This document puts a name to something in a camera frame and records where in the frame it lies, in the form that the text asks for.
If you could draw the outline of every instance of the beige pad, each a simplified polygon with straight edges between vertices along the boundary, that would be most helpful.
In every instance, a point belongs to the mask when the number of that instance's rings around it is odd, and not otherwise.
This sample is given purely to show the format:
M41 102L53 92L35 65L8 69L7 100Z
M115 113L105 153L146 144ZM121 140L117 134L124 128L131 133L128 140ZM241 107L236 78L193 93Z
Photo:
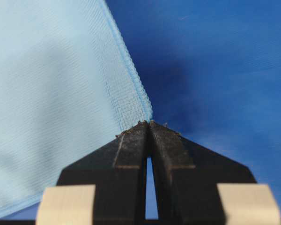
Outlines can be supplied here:
M95 185L47 187L36 225L92 225Z
M217 184L226 225L281 225L277 203L266 184Z

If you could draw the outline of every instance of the woven texture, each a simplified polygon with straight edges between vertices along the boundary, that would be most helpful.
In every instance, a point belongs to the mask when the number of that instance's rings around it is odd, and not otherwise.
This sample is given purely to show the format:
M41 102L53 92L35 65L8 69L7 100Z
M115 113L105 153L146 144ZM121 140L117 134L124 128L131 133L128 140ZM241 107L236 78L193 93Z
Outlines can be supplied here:
M0 217L152 116L102 0L0 0Z

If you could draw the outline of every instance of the dark blue fabric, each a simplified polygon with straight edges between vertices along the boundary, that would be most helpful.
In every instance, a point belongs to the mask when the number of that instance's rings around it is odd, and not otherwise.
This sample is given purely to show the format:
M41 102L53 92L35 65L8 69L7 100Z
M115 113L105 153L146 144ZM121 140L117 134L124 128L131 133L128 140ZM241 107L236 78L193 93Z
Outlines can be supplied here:
M153 118L249 166L281 209L281 0L107 4Z

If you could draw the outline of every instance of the light blue fabric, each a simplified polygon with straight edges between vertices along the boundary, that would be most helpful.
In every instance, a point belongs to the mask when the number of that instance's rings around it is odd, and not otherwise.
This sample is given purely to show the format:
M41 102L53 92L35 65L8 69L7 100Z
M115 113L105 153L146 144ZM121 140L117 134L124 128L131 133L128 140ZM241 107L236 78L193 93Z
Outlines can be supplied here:
M0 217L151 116L104 1L0 0Z

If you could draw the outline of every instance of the black plastic tool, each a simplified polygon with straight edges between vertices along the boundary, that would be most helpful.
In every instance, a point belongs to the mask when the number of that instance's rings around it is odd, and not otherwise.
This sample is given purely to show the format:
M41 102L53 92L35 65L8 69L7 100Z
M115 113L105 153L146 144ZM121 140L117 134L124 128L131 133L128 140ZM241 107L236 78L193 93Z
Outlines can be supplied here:
M147 157L152 158L158 220L145 219ZM246 166L145 121L64 168L57 186L96 185L94 225L224 225L217 183L256 181Z

